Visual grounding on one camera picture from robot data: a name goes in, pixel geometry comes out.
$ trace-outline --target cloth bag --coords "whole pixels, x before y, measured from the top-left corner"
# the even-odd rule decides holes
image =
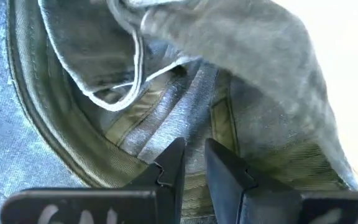
[[[206,138],[296,189],[358,189],[294,15],[263,0],[133,7],[144,78],[131,104],[109,111],[90,96],[111,103],[128,92],[135,46],[108,5],[8,0],[8,58],[24,113],[86,185],[125,185],[185,137],[183,223],[214,222]]]

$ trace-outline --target blue fabric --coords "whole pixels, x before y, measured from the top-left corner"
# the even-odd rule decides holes
[[[25,118],[6,57],[6,3],[0,0],[0,208],[14,192],[30,187],[79,187],[59,158]]]

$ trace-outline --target gray cloth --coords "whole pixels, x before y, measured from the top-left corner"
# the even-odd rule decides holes
[[[113,88],[134,81],[134,43],[105,4],[90,0],[39,0],[51,44],[84,95],[112,103]],[[145,74],[150,79],[187,63],[172,45],[146,39]]]
[[[357,188],[337,138],[323,74],[306,28],[296,16],[270,0],[200,0],[191,7],[153,8],[141,29],[189,54],[201,55],[258,88],[316,140],[333,169]],[[262,130],[255,129],[251,135],[258,139],[266,134]]]
[[[79,187],[22,112],[6,55],[6,2],[0,0],[0,208],[11,194],[31,187]]]

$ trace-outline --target denim fabric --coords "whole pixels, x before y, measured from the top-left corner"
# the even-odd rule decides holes
[[[22,112],[6,58],[6,2],[0,0],[0,207],[29,187],[83,184],[34,131]]]

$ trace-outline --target gray fabric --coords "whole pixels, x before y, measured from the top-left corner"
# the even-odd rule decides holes
[[[231,80],[231,96],[242,102],[232,105],[242,157],[264,157],[269,148],[308,139],[276,101],[238,77]]]
[[[0,0],[0,208],[31,187],[83,186],[42,141],[22,112],[6,55],[6,2]]]
[[[99,98],[108,102],[106,91],[133,82],[133,40],[106,4],[89,0],[39,0],[39,4],[58,58],[86,96],[103,92]],[[193,60],[161,41],[146,39],[146,43],[145,74],[150,78]]]
[[[317,141],[341,178],[358,188],[337,138],[310,38],[296,16],[269,0],[201,0],[185,9],[155,7],[141,29],[257,87]]]

